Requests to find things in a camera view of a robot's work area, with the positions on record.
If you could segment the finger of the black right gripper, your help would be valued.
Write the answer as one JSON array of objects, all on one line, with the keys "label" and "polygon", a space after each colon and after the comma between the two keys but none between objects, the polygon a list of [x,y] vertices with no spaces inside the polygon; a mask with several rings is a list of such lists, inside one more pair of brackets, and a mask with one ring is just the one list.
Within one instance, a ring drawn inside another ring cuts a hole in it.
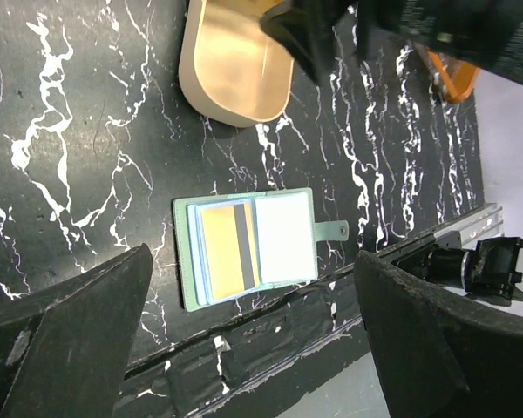
[{"label": "finger of the black right gripper", "polygon": [[302,67],[314,83],[320,83],[334,68],[334,27],[354,1],[282,1],[264,12],[261,30],[276,41]]}]

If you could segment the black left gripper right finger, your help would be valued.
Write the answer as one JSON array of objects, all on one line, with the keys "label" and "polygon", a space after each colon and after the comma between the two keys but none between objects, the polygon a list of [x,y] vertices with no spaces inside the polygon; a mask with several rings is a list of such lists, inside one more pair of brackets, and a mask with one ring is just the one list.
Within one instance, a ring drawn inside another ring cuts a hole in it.
[{"label": "black left gripper right finger", "polygon": [[523,317],[361,251],[354,281],[392,417],[523,417]]}]

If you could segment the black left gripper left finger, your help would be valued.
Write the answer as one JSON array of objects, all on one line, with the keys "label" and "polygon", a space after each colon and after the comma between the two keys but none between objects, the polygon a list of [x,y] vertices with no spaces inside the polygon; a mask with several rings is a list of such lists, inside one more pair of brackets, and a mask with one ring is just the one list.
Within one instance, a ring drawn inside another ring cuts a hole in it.
[{"label": "black left gripper left finger", "polygon": [[153,271],[136,246],[0,307],[0,417],[110,417]]}]

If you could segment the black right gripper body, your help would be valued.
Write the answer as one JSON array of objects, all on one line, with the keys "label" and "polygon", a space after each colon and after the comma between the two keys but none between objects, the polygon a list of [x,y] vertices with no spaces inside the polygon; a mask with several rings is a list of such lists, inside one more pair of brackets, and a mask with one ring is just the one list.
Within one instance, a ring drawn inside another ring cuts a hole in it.
[{"label": "black right gripper body", "polygon": [[377,28],[523,85],[523,1],[359,1],[357,37]]}]

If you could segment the orange credit card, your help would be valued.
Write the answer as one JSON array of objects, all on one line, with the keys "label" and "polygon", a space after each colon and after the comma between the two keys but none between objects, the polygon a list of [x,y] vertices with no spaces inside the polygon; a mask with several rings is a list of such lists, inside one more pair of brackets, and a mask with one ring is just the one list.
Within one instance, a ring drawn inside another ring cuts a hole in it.
[{"label": "orange credit card", "polygon": [[236,201],[202,208],[200,222],[210,300],[225,300],[258,287],[252,203]]}]

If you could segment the green card holder wallet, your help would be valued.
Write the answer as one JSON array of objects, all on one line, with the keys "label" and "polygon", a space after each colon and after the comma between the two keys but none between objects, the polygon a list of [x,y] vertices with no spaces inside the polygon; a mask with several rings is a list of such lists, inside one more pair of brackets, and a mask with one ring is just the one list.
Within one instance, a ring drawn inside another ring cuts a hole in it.
[{"label": "green card holder wallet", "polygon": [[[200,210],[236,201],[252,203],[261,284],[237,296],[211,301]],[[346,241],[350,236],[345,220],[316,222],[309,188],[180,198],[173,202],[173,220],[183,305],[188,312],[316,280],[317,243]]]}]

